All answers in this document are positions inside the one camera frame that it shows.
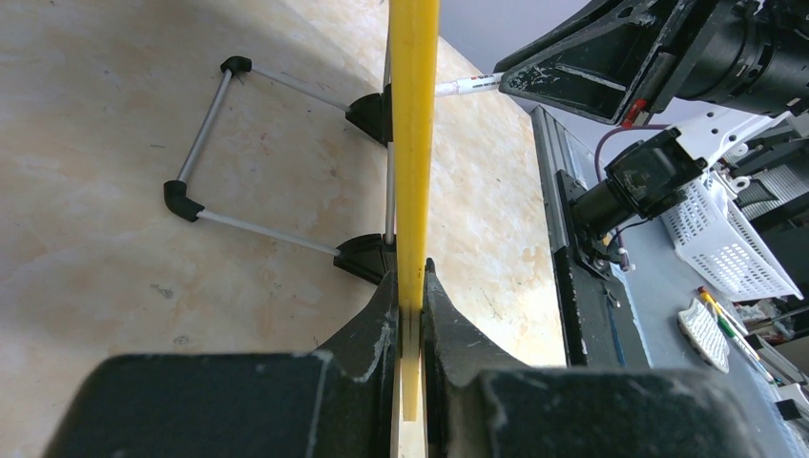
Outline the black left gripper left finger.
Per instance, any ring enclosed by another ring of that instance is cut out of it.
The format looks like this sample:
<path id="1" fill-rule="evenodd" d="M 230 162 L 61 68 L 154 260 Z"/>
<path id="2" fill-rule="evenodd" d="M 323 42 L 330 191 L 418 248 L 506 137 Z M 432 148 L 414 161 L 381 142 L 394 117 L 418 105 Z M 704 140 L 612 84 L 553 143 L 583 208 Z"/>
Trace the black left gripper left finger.
<path id="1" fill-rule="evenodd" d="M 49 457 L 391 457 L 399 307 L 388 273 L 309 352 L 129 354 L 97 366 Z"/>

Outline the white red marker pen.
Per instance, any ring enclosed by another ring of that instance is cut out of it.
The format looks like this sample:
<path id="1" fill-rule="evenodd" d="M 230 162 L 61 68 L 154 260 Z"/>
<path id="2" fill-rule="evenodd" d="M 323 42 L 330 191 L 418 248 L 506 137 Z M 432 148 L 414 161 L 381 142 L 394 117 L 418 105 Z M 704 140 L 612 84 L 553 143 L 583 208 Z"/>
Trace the white red marker pen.
<path id="1" fill-rule="evenodd" d="M 438 83 L 435 86 L 434 95 L 444 97 L 496 91 L 500 86 L 502 76 L 503 73 L 482 74 Z"/>

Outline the yellow-framed whiteboard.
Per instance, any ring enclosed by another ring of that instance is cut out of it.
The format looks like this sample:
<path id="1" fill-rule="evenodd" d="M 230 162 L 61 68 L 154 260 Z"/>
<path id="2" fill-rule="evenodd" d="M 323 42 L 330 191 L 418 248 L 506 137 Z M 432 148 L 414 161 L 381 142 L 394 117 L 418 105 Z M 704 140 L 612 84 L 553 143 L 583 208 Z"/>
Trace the yellow-framed whiteboard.
<path id="1" fill-rule="evenodd" d="M 395 150 L 401 412 L 418 419 L 422 397 L 421 311 L 439 41 L 438 1 L 389 3 L 392 129 Z"/>

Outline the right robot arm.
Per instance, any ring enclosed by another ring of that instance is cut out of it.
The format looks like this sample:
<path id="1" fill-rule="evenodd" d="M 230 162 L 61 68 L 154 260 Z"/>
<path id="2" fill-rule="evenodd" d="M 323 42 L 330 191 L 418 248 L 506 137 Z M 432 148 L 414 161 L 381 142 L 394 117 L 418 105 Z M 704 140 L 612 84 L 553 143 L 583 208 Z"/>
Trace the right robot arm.
<path id="1" fill-rule="evenodd" d="M 744 140 L 808 109 L 804 1 L 591 1 L 501 59 L 499 89 L 607 125 L 637 127 L 674 99 L 708 110 L 637 143 L 576 198 L 599 238 L 653 219 Z"/>

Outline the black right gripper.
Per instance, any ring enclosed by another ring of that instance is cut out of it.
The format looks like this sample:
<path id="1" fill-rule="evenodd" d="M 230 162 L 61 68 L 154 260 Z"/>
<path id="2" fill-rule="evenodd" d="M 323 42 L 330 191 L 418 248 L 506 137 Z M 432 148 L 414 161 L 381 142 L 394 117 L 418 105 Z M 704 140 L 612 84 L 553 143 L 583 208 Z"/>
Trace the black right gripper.
<path id="1" fill-rule="evenodd" d="M 667 1 L 591 1 L 495 65 L 501 91 L 621 127 L 647 124 L 675 99 L 718 105 L 752 34 L 757 1 L 677 1 L 661 42 L 645 39 Z"/>

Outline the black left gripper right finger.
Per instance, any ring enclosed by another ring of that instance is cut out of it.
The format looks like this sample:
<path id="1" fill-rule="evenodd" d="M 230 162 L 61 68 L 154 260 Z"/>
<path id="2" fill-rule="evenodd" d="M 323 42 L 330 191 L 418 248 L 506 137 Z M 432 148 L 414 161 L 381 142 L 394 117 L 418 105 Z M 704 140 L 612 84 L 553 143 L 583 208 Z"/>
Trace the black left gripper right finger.
<path id="1" fill-rule="evenodd" d="M 433 261 L 422 318 L 430 457 L 769 457 L 717 376 L 530 367 L 454 306 Z"/>

